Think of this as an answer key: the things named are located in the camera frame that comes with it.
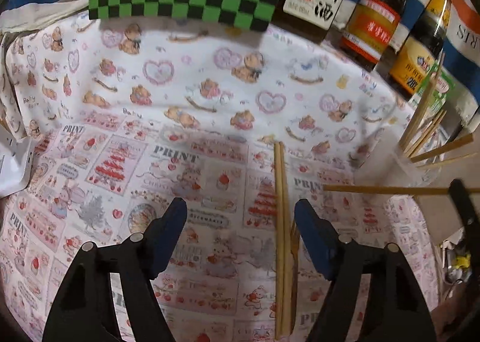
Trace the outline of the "cartoon print tablecloth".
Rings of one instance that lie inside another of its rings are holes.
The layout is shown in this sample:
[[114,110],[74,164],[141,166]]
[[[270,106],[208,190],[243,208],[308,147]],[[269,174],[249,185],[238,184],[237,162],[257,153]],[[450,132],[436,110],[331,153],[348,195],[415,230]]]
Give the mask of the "cartoon print tablecloth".
[[189,216],[152,284],[179,341],[272,341],[276,311],[273,147],[291,201],[308,199],[361,244],[399,244],[430,308],[434,255],[415,201],[324,192],[412,111],[332,48],[167,18],[77,14],[2,41],[1,106],[35,145],[32,179],[1,206],[2,298],[39,341],[87,241],[142,232],[172,198]]

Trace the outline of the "translucent plastic cup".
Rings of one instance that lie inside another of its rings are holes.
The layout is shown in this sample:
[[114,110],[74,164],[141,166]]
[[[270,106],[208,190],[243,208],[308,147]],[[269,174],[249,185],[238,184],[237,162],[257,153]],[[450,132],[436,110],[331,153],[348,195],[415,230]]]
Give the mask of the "translucent plastic cup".
[[399,139],[390,127],[375,136],[377,143],[354,172],[355,185],[425,187],[433,183],[441,168],[417,168],[398,146]]

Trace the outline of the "green milk drink carton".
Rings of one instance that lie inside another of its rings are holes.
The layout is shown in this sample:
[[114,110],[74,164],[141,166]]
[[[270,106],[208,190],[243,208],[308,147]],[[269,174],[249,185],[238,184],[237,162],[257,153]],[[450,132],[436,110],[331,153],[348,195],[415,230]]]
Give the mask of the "green milk drink carton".
[[425,118],[431,118],[435,116],[440,111],[440,109],[442,109],[448,97],[453,93],[456,87],[456,79],[453,78],[444,67],[442,67],[440,76],[438,78],[436,77],[438,68],[439,64],[435,62],[427,76],[425,76],[425,78],[422,80],[420,87],[416,90],[416,92],[408,101],[408,104],[413,109],[416,109],[422,99],[421,97],[426,87],[431,80],[436,79],[436,87],[430,96],[427,109],[425,110]]

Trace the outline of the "oyster sauce bottle yellow label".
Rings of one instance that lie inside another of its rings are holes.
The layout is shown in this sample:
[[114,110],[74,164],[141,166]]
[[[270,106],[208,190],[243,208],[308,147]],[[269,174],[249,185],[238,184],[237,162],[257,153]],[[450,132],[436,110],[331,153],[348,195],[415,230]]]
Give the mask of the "oyster sauce bottle yellow label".
[[430,0],[404,41],[387,81],[409,101],[439,58],[448,32],[451,0]]

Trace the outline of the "white desk lamp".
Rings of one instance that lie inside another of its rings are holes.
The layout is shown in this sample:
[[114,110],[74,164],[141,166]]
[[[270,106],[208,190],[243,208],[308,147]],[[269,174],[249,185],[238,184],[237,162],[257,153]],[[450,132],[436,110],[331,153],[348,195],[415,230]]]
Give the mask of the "white desk lamp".
[[32,170],[33,148],[30,137],[17,141],[4,126],[1,126],[1,198],[28,186]]

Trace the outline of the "dark vinegar bottle red cap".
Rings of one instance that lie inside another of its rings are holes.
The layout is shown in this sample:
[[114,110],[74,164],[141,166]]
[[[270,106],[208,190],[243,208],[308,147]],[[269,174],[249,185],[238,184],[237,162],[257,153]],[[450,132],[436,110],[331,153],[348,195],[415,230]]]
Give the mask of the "dark vinegar bottle red cap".
[[366,71],[380,61],[407,0],[358,0],[343,30],[340,48]]

